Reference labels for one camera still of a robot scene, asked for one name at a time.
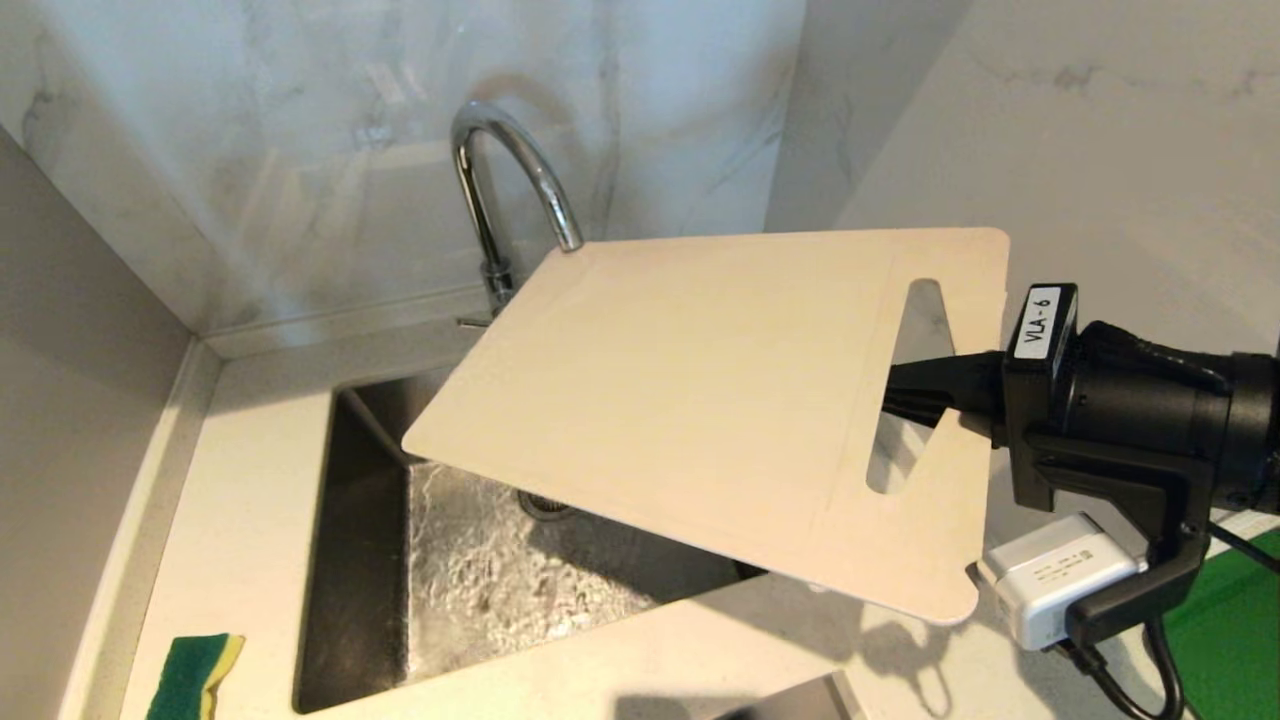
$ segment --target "white power adapter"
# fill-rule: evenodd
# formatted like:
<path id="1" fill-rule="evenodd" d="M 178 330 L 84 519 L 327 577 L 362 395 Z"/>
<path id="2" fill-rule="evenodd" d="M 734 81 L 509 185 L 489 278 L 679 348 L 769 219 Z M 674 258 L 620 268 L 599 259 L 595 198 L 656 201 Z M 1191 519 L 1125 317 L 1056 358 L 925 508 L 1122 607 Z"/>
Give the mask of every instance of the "white power adapter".
<path id="1" fill-rule="evenodd" d="M 1084 512 L 1068 515 L 983 553 L 978 571 L 996 591 L 1000 612 L 1021 647 L 1066 638 L 1066 607 L 1140 570 Z"/>

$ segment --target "yellow sponge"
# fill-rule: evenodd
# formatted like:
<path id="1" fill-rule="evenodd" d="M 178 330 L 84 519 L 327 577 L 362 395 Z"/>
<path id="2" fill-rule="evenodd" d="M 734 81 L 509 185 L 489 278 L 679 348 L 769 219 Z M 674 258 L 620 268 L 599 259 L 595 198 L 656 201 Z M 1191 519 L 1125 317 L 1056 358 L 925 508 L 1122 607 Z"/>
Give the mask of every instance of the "yellow sponge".
<path id="1" fill-rule="evenodd" d="M 230 673 L 243 644 L 243 637 L 227 633 L 174 638 L 147 720 L 209 720 L 214 688 Z"/>

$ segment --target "drain strainer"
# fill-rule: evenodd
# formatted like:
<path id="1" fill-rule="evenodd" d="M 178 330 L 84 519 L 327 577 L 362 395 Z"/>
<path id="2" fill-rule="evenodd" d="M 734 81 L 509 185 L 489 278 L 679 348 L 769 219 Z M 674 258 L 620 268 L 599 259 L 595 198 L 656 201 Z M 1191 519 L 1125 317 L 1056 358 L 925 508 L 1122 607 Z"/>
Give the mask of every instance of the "drain strainer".
<path id="1" fill-rule="evenodd" d="M 534 520 L 559 520 L 573 512 L 573 507 L 563 502 L 531 492 L 517 491 L 516 498 L 520 501 L 520 509 Z"/>

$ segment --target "marble wall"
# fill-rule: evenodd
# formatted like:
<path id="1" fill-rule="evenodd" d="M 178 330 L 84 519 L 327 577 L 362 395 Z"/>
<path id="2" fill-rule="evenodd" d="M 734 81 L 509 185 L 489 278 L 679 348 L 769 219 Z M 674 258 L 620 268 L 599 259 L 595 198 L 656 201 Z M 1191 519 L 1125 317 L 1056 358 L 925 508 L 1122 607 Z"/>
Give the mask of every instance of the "marble wall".
<path id="1" fill-rule="evenodd" d="M 475 284 L 449 160 L 468 99 L 521 119 L 589 240 L 754 232 L 803 4 L 129 4 L 0 9 L 0 124 L 209 333 Z M 553 246 L 516 165 L 517 269 Z"/>
<path id="2" fill-rule="evenodd" d="M 1280 5 L 810 0 L 765 227 L 995 225 L 1170 345 L 1280 334 Z"/>

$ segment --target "chrome faucet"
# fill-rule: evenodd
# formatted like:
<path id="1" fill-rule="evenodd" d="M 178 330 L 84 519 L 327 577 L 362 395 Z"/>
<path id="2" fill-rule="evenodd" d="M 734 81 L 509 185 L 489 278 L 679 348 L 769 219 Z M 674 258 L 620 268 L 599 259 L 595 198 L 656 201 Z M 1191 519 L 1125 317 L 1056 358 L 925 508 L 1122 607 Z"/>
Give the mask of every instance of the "chrome faucet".
<path id="1" fill-rule="evenodd" d="M 525 174 L 534 183 L 534 191 L 538 193 L 543 210 L 547 211 L 547 219 L 556 232 L 561 250 L 572 252 L 582 247 L 582 233 L 577 229 L 577 220 L 573 219 L 573 213 L 568 208 L 564 188 L 556 179 L 550 165 L 547 164 L 547 159 L 525 128 L 520 127 L 515 118 L 488 102 L 471 101 L 463 105 L 453 117 L 451 133 L 453 167 L 458 172 L 462 193 L 467 200 L 467 210 L 471 211 L 471 222 L 475 224 L 480 250 L 484 252 L 480 274 L 484 277 L 485 290 L 489 293 L 489 307 L 497 316 L 516 295 L 516 284 L 511 277 L 511 260 L 498 249 L 498 242 L 493 236 L 493 225 L 489 223 L 489 214 L 480 197 L 480 187 L 476 184 L 474 145 L 476 133 L 481 131 L 502 142 L 524 168 Z M 460 324 L 484 327 L 488 323 L 460 320 Z"/>

